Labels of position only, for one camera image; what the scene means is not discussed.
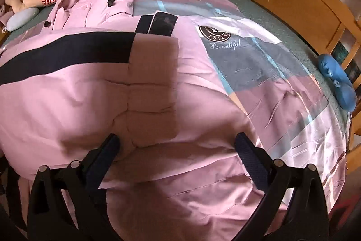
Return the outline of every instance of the light blue stripe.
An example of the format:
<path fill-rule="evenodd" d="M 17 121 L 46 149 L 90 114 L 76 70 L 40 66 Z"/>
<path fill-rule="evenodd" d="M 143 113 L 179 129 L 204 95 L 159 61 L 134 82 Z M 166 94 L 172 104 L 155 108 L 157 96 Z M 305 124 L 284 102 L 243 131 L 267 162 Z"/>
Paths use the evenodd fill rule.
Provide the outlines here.
<path fill-rule="evenodd" d="M 232 87 L 229 85 L 229 83 L 227 82 L 227 80 L 225 79 L 225 77 L 223 76 L 222 72 L 218 69 L 218 67 L 215 65 L 215 63 L 209 59 L 213 65 L 213 67 L 215 68 L 215 70 L 217 71 L 217 75 L 219 77 L 219 79 L 222 82 L 222 85 L 224 87 L 224 89 L 226 90 L 227 94 L 230 95 L 231 93 L 233 93 L 233 89 Z"/>
<path fill-rule="evenodd" d="M 277 64 L 275 63 L 275 61 L 273 60 L 273 58 L 271 58 L 271 56 L 269 54 L 267 54 L 263 49 L 262 47 L 258 44 L 256 38 L 254 38 L 253 36 L 251 37 L 252 38 L 252 41 L 255 45 L 257 45 L 257 47 L 265 54 L 265 56 L 267 57 L 268 61 L 271 63 L 272 66 L 274 66 L 277 71 L 279 72 L 279 74 L 281 75 L 281 77 L 283 79 L 286 80 L 286 77 L 285 75 L 282 73 L 282 71 L 278 68 Z"/>
<path fill-rule="evenodd" d="M 158 7 L 162 12 L 167 12 L 167 10 L 165 9 L 164 3 L 161 0 L 157 0 L 158 3 Z"/>
<path fill-rule="evenodd" d="M 207 6 L 214 9 L 218 14 L 223 15 L 220 9 L 217 9 L 216 7 L 212 6 L 209 2 L 206 2 Z"/>
<path fill-rule="evenodd" d="M 302 68 L 306 71 L 306 73 L 307 73 L 309 76 L 311 76 L 310 71 L 305 67 L 305 65 L 302 64 L 301 62 L 300 62 L 300 64 L 301 64 Z"/>

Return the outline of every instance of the light blue pillow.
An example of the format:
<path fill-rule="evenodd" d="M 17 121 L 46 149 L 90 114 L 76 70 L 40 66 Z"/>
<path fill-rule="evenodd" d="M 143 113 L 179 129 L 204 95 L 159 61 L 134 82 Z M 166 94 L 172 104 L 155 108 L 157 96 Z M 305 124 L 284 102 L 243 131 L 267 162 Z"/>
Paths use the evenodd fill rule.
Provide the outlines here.
<path fill-rule="evenodd" d="M 24 26 L 27 22 L 35 18 L 39 13 L 37 7 L 31 7 L 29 9 L 24 9 L 17 14 L 13 15 L 6 24 L 6 30 L 12 32 L 20 27 Z"/>

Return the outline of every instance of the wooden bed frame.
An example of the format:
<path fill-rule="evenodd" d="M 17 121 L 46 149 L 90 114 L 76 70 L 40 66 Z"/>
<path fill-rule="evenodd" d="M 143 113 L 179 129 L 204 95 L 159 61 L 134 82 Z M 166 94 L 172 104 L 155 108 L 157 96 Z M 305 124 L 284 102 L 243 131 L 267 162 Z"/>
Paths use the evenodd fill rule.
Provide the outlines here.
<path fill-rule="evenodd" d="M 355 38 L 347 57 L 341 64 L 345 69 L 355 57 L 361 44 L 361 20 L 356 21 L 350 9 L 340 0 L 253 0 L 287 23 L 318 53 L 331 53 L 345 30 Z M 361 75 L 353 83 L 361 85 Z M 349 144 L 361 128 L 361 102 L 352 113 Z M 347 150 L 347 173 L 361 166 L 361 145 Z"/>

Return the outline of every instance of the black clamp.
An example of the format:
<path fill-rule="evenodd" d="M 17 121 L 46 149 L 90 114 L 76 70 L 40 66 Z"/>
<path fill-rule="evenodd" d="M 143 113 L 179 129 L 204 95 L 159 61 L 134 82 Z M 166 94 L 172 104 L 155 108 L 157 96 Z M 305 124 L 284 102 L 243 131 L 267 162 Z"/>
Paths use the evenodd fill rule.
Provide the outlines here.
<path fill-rule="evenodd" d="M 300 169 L 288 167 L 281 159 L 272 160 L 244 133 L 236 136 L 235 149 L 254 184 L 265 195 L 232 241 L 328 240 L 326 200 L 315 165 Z M 283 223 L 278 230 L 265 235 L 288 188 L 294 188 L 294 192 Z"/>
<path fill-rule="evenodd" d="M 119 149 L 119 138 L 111 134 L 82 161 L 72 161 L 63 169 L 39 168 L 29 200 L 29 241 L 122 241 L 108 219 L 106 190 L 98 189 Z M 68 190 L 72 199 L 78 229 L 61 189 Z M 99 195 L 104 205 L 97 203 Z"/>
<path fill-rule="evenodd" d="M 115 0 L 108 0 L 108 7 L 111 7 L 114 4 Z"/>

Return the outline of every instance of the black stripe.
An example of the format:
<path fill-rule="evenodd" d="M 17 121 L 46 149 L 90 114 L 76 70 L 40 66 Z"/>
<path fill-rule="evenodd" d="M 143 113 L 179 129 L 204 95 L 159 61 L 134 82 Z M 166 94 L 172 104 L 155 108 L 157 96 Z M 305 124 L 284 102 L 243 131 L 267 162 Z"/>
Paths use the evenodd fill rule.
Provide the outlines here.
<path fill-rule="evenodd" d="M 153 15 L 141 16 L 138 22 L 135 33 L 147 34 L 149 31 L 150 24 L 152 23 Z"/>
<path fill-rule="evenodd" d="M 9 206 L 10 220 L 14 222 L 20 229 L 26 231 L 26 224 L 22 217 L 21 199 L 19 190 L 20 176 L 14 171 L 12 167 L 8 168 L 8 183 L 6 185 L 6 198 Z"/>
<path fill-rule="evenodd" d="M 129 63 L 135 33 L 88 32 L 61 37 L 0 67 L 0 85 L 83 63 Z"/>
<path fill-rule="evenodd" d="M 178 17 L 165 12 L 156 13 L 149 34 L 171 36 L 177 19 Z"/>

